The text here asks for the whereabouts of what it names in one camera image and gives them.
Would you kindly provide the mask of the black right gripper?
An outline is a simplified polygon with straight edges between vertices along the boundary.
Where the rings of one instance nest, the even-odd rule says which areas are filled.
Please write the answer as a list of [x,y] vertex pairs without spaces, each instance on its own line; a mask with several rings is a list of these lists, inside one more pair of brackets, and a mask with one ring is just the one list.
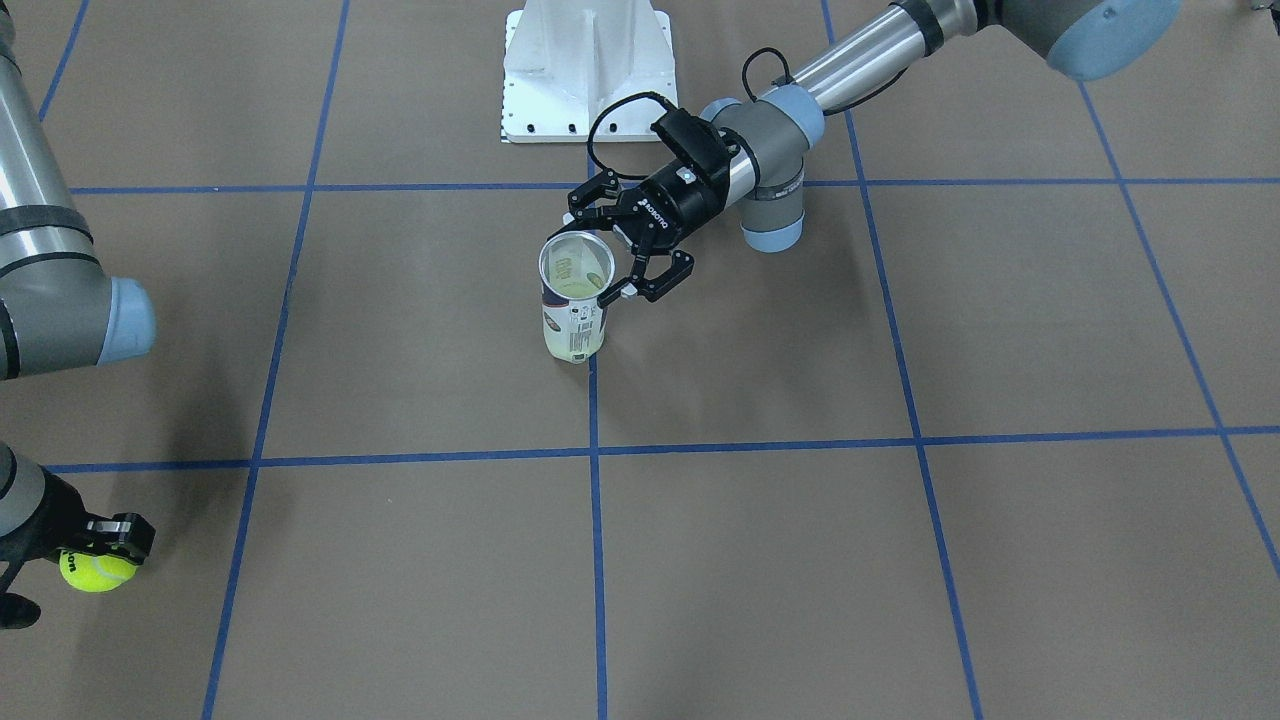
[[40,619],[41,609],[36,602],[10,592],[20,569],[27,562],[47,559],[83,529],[90,555],[120,559],[136,568],[147,561],[156,538],[155,527],[137,512],[88,519],[79,492],[50,471],[3,471],[4,630],[32,626]]

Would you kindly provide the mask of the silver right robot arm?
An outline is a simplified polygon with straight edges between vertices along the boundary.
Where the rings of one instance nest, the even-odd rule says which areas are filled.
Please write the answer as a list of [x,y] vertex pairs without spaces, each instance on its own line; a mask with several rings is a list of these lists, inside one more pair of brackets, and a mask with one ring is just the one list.
[[[14,54],[3,14],[1,375],[101,366],[146,355],[156,340],[151,300],[134,279],[109,275],[76,209]],[[138,568],[156,532],[136,512],[86,510],[79,492],[13,447],[1,451],[3,628],[37,623],[40,606],[10,587],[20,569],[68,553]]]

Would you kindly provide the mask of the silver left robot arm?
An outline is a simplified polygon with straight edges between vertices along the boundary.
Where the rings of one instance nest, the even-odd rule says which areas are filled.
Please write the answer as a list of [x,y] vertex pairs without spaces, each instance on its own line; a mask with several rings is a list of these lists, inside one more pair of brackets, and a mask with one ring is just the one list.
[[568,196],[566,231],[609,231],[634,263],[598,288],[605,307],[622,296],[657,301],[692,272],[681,243],[726,209],[741,210],[742,233],[760,252],[792,247],[803,233],[804,158],[828,117],[884,92],[915,61],[951,38],[997,26],[1070,79],[1111,76],[1148,51],[1174,23],[1178,1],[895,1],[860,29],[799,69],[785,67],[763,94],[692,114],[653,91],[653,122],[672,152],[649,176],[605,168]]

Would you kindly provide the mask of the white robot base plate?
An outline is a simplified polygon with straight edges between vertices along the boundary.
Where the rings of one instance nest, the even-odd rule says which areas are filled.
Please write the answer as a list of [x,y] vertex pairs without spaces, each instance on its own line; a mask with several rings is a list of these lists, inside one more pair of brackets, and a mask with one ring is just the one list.
[[634,94],[678,104],[673,23],[649,1],[526,1],[504,28],[504,142],[582,143]]

